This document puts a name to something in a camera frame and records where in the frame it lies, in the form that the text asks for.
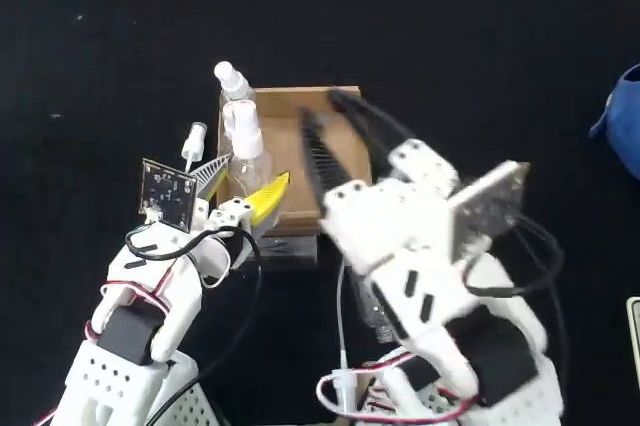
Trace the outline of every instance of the yellow object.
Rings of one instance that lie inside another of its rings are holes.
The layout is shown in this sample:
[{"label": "yellow object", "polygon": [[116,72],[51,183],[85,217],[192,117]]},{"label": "yellow object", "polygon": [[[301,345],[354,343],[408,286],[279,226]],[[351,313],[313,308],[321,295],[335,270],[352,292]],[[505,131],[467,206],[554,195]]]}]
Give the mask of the yellow object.
[{"label": "yellow object", "polygon": [[276,209],[287,192],[290,180],[291,174],[286,171],[247,198],[247,202],[253,207],[252,226],[260,224]]},{"label": "yellow object", "polygon": [[220,176],[218,176],[216,178],[215,183],[213,184],[213,187],[211,188],[211,192],[209,194],[207,194],[207,201],[211,201],[211,199],[216,194],[216,192],[218,192],[218,188],[222,184],[222,180],[227,177],[228,172],[229,171],[227,170],[227,167],[225,165],[225,170],[220,174]]}]

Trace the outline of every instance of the white cable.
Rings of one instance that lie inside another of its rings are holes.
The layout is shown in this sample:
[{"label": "white cable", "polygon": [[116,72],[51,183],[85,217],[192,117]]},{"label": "white cable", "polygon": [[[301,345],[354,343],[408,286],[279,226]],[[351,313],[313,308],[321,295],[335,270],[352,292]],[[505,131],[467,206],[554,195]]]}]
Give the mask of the white cable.
[{"label": "white cable", "polygon": [[227,276],[229,276],[229,271],[231,271],[231,261],[229,261],[227,263],[227,268],[224,270],[224,273],[222,273],[222,276],[220,276],[218,278],[218,280],[213,283],[213,284],[209,284],[204,280],[204,276],[200,275],[200,283],[202,283],[202,287],[206,288],[206,289],[215,289],[218,286],[220,286],[222,284],[222,282],[227,279]]},{"label": "white cable", "polygon": [[[393,360],[386,361],[385,363],[382,363],[377,367],[373,366],[372,368],[351,369],[349,370],[349,372],[350,374],[356,375],[356,376],[362,375],[362,374],[371,374],[372,371],[382,371],[388,368],[394,368],[413,357],[414,356],[412,354],[401,355],[396,361],[393,361]],[[467,409],[469,409],[469,407],[474,402],[474,399],[462,400],[460,402],[460,407],[458,411],[455,411],[453,413],[440,414],[440,415],[434,414],[427,417],[403,416],[403,415],[384,414],[384,413],[375,413],[372,415],[371,413],[361,413],[355,410],[355,408],[350,411],[344,411],[339,405],[331,402],[322,391],[326,383],[333,382],[336,379],[339,379],[340,374],[341,373],[334,372],[320,378],[320,381],[318,381],[318,384],[316,385],[316,397],[318,398],[318,401],[320,402],[320,404],[322,404],[327,410],[331,411],[336,415],[345,416],[355,421],[380,422],[380,423],[389,422],[389,423],[409,423],[409,424],[419,424],[419,423],[434,424],[434,423],[454,420],[458,415],[463,414]]]},{"label": "white cable", "polygon": [[358,378],[351,374],[347,362],[347,346],[344,340],[344,325],[342,321],[342,284],[344,282],[344,270],[346,268],[344,257],[340,264],[338,280],[336,281],[336,315],[338,317],[338,336],[340,338],[340,368],[333,370],[333,387],[340,403],[340,411],[347,413],[356,409]]},{"label": "white cable", "polygon": [[340,272],[338,273],[338,281],[336,286],[336,315],[338,316],[338,338],[340,341],[340,367],[348,368],[347,364],[347,346],[344,340],[344,325],[342,320],[342,283],[344,282],[344,270],[346,264],[344,257],[340,264]]}]

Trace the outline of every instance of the connector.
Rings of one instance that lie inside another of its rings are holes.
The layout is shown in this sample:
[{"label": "connector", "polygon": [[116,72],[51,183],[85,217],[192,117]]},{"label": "connector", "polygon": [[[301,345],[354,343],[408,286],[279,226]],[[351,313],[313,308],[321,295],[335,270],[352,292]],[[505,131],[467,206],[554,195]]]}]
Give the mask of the connector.
[{"label": "connector", "polygon": [[340,410],[345,414],[351,414],[357,410],[358,378],[353,371],[346,368],[334,369],[332,373],[336,375],[333,379],[333,387],[336,390]]}]

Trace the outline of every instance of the red wire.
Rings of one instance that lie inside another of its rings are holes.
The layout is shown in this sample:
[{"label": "red wire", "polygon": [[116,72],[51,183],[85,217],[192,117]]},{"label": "red wire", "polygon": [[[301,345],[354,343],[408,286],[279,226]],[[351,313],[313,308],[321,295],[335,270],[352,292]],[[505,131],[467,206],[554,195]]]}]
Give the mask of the red wire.
[{"label": "red wire", "polygon": [[47,414],[41,417],[38,421],[33,423],[33,426],[43,426],[44,424],[47,423],[47,421],[50,421],[51,418],[53,418],[53,415],[56,414],[56,411],[57,411],[57,408],[53,408],[51,411],[49,411]]},{"label": "red wire", "polygon": [[100,335],[91,327],[91,321],[84,323],[84,335],[87,339],[98,339]]},{"label": "red wire", "polygon": [[167,306],[167,304],[160,298],[158,298],[154,293],[145,289],[144,286],[142,286],[140,283],[137,283],[135,281],[113,280],[107,281],[102,285],[102,287],[105,286],[128,286],[129,288],[133,289],[134,295],[142,297],[146,300],[150,300],[149,302],[152,304],[154,302],[157,303],[155,304],[155,306],[158,306],[160,309],[162,309],[165,314],[169,312],[169,306]]},{"label": "red wire", "polygon": [[458,399],[458,396],[453,394],[447,388],[438,388],[438,394],[446,396],[448,399]]},{"label": "red wire", "polygon": [[386,361],[383,361],[381,363],[375,363],[371,366],[363,366],[353,371],[361,371],[363,373],[370,372],[370,371],[377,371],[379,369],[387,368],[389,366],[393,366],[394,364],[404,362],[405,360],[409,359],[412,356],[414,356],[414,354],[407,351],[406,353],[399,354],[398,356],[395,356],[391,359],[387,359]]},{"label": "red wire", "polygon": [[173,265],[176,264],[176,261],[177,259],[173,260],[173,263],[171,263],[171,266],[169,266],[164,272],[164,274],[160,278],[160,281],[158,281],[158,285],[153,289],[153,291],[151,291],[151,294],[157,295],[162,290],[162,288],[164,288],[164,285],[169,280],[169,276],[171,276],[171,270],[173,269]]},{"label": "red wire", "polygon": [[460,406],[457,410],[452,413],[445,414],[444,416],[440,416],[438,418],[433,419],[395,419],[391,416],[383,417],[383,416],[367,416],[363,414],[358,415],[349,415],[344,414],[345,418],[353,419],[355,421],[364,421],[365,423],[393,423],[393,424],[438,424],[445,423],[447,421],[454,421],[466,413],[471,406],[475,403],[476,398],[469,398],[460,401]]},{"label": "red wire", "polygon": [[373,406],[373,407],[376,407],[378,409],[383,409],[383,410],[389,411],[389,412],[394,412],[396,410],[395,408],[392,408],[391,406],[379,403],[377,401],[369,401],[368,404],[369,404],[369,406]]}]

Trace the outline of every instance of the black table surface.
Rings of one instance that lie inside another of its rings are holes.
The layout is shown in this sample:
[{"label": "black table surface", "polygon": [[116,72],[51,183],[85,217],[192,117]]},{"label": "black table surface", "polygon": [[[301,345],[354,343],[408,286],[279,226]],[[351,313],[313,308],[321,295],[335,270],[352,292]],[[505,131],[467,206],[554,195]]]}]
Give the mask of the black table surface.
[{"label": "black table surface", "polygon": [[[565,424],[637,420],[625,300],[640,294],[640,189],[587,130],[640,60],[638,31],[638,0],[0,0],[0,423],[56,404],[139,220],[140,159],[180,165],[190,123],[215,130],[223,58],[259,87],[360,85],[463,176],[530,161],[525,212],[566,251]],[[236,424],[330,417],[313,388],[337,362],[335,273],[265,275],[246,341],[205,382]],[[250,281],[208,295],[184,344],[201,364],[246,313]],[[352,360],[373,359],[385,348],[347,296]],[[531,304],[558,359],[550,301]]]}]

